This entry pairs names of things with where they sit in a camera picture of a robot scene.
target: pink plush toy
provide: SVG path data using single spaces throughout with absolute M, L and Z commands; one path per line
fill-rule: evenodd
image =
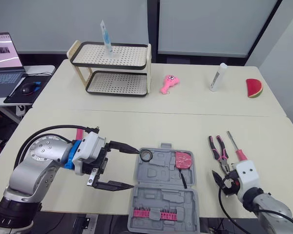
M 173 75 L 165 76 L 164 86 L 161 88 L 162 94 L 167 94 L 168 89 L 174 86 L 175 84 L 178 84 L 179 82 L 180 80 L 178 79 L 178 77 L 175 77 Z

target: red bit holder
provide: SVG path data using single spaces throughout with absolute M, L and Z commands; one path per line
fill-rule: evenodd
M 134 218 L 149 218 L 150 208 L 135 208 L 133 210 Z M 177 211 L 176 210 L 162 210 L 161 219 L 177 221 Z
M 149 218 L 150 211 L 149 210 L 138 210 L 138 209 L 134 209 L 133 210 L 133 216 L 135 218 Z

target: white wall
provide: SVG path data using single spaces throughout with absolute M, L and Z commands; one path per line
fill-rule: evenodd
M 276 2 L 161 0 L 158 52 L 244 58 Z
M 293 19 L 259 70 L 293 123 Z
M 293 19 L 293 0 L 283 0 L 246 66 L 260 67 Z
M 0 0 L 0 32 L 18 52 L 63 53 L 75 40 L 148 43 L 147 0 Z

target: mouse pad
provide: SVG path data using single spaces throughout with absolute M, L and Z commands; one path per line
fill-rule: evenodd
M 3 102 L 4 103 L 34 103 L 43 88 L 46 86 L 51 76 L 27 76 L 22 83 L 14 90 L 14 92 L 8 96 Z M 40 82 L 40 87 L 37 91 L 29 95 L 23 95 L 21 93 L 21 87 L 26 83 Z

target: perforated shelf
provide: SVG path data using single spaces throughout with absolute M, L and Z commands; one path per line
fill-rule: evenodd
M 71 58 L 79 67 L 142 70 L 147 63 L 147 45 L 112 43 L 114 56 L 109 57 L 103 42 L 83 42 Z
M 145 96 L 147 75 L 128 72 L 94 72 L 86 87 L 90 94 L 111 94 L 124 96 Z

